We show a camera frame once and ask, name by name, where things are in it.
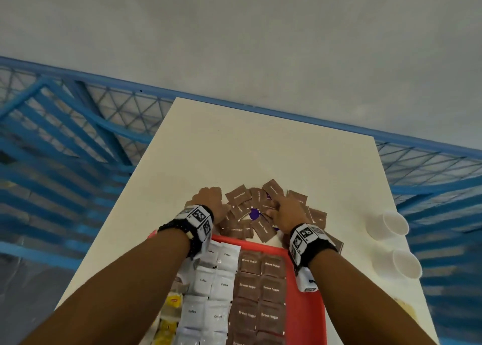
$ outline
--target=forearm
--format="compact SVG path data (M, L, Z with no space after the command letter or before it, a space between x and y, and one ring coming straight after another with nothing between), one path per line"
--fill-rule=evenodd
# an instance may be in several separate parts
M388 294L335 251L316 255L310 270L345 345L435 344Z
M105 267L41 324L22 345L137 344L160 311L190 242L162 231Z

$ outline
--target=wristband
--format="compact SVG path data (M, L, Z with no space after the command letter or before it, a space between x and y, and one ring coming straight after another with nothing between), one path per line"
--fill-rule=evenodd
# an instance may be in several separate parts
M190 241L188 257L194 258L208 247L213 235L213 220L214 214L207 206L193 205L185 207L172 221L160 226L157 232L170 228L183 231Z
M325 232L314 224L302 223L294 227L290 233L289 255L295 271L308 264L321 251L331 249L338 252L333 241Z

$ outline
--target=white wall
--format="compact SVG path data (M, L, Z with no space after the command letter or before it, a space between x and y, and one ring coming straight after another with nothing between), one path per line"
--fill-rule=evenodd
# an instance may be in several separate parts
M482 0L0 0L0 55L481 148Z

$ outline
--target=red plastic tray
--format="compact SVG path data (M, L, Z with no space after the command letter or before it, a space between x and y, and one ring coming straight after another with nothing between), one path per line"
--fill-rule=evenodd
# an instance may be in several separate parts
M287 345L326 345L325 306L319 292L301 293L296 286L293 264L288 251L280 247L213 235L214 241L241 246L242 249L261 251L284 257L286 264L286 327Z

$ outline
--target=tabletop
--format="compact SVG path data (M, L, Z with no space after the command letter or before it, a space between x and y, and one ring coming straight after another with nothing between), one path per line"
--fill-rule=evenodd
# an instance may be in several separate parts
M273 178L327 212L327 232L345 243L342 256L413 306L419 325L438 342L420 282L388 281L372 267L377 252L408 249L405 238L378 242L365 230L370 219L396 210L372 137L183 98L175 100L59 304L171 220L200 188L226 193ZM341 343L329 319L327 336L329 345Z

